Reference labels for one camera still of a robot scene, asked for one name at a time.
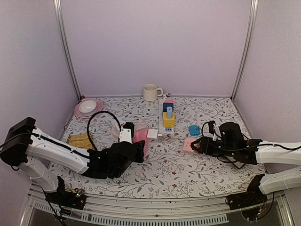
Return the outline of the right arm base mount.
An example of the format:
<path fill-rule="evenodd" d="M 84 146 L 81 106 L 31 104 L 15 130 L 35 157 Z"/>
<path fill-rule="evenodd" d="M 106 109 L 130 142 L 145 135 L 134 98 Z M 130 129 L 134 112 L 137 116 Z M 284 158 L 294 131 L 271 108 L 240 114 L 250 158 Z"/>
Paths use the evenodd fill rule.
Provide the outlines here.
<path fill-rule="evenodd" d="M 247 187 L 247 190 L 238 194 L 230 194 L 226 197 L 225 202 L 230 210 L 250 207 L 264 203 L 268 200 L 267 195 L 259 189 L 260 180 L 264 174 L 256 175 Z"/>

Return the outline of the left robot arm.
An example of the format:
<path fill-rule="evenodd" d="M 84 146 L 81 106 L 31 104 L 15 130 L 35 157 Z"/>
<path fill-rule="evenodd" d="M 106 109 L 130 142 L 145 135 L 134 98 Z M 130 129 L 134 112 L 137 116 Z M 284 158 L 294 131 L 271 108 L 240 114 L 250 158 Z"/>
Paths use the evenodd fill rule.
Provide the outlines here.
<path fill-rule="evenodd" d="M 101 151 L 78 148 L 63 143 L 35 126 L 35 119 L 27 117 L 12 126 L 0 146 L 0 158 L 7 165 L 19 167 L 59 204 L 66 204 L 70 194 L 39 161 L 53 161 L 71 171 L 93 179 L 119 178 L 131 163 L 144 161 L 145 141 L 132 141 L 131 129 L 121 129 L 118 142 Z"/>

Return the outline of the white tiger cube socket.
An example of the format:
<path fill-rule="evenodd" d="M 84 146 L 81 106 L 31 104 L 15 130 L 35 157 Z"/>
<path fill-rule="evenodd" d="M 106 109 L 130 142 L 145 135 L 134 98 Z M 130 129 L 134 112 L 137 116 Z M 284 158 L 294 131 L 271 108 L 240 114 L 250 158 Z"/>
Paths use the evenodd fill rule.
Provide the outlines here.
<path fill-rule="evenodd" d="M 111 128 L 111 134 L 113 135 L 114 138 L 119 138 L 119 133 L 120 133 L 119 125 L 117 123 L 113 124 Z"/>

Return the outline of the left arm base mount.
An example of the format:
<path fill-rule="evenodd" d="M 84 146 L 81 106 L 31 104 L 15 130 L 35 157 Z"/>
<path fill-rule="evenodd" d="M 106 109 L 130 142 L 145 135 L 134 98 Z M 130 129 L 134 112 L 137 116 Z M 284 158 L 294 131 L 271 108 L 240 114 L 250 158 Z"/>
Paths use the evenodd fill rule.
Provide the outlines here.
<path fill-rule="evenodd" d="M 46 192 L 45 199 L 59 207 L 83 210 L 87 199 L 85 191 L 78 188 L 67 191 L 65 190 L 64 180 L 61 177 L 56 178 L 58 179 L 58 186 L 54 192 Z"/>

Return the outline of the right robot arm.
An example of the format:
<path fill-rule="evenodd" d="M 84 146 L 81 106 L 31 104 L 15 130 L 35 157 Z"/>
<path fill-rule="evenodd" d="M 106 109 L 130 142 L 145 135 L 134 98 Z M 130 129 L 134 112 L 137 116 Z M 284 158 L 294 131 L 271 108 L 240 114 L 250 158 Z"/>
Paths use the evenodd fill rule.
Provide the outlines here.
<path fill-rule="evenodd" d="M 191 149 L 200 154 L 216 158 L 230 157 L 230 162 L 242 164 L 291 164 L 293 169 L 274 174 L 260 174 L 253 178 L 249 191 L 243 195 L 247 205 L 254 205 L 262 194 L 300 187 L 301 185 L 301 144 L 277 143 L 262 139 L 247 139 L 240 125 L 226 122 L 219 126 L 210 121 L 211 137 L 202 136 L 191 143 Z"/>

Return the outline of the white charger plug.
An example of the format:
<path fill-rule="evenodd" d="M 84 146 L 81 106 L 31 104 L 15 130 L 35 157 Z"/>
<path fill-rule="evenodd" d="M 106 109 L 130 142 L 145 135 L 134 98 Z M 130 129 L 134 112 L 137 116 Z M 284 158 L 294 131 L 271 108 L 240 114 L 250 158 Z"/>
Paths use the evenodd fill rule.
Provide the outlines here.
<path fill-rule="evenodd" d="M 148 139 L 158 139 L 162 134 L 159 133 L 158 129 L 148 129 L 147 138 Z"/>

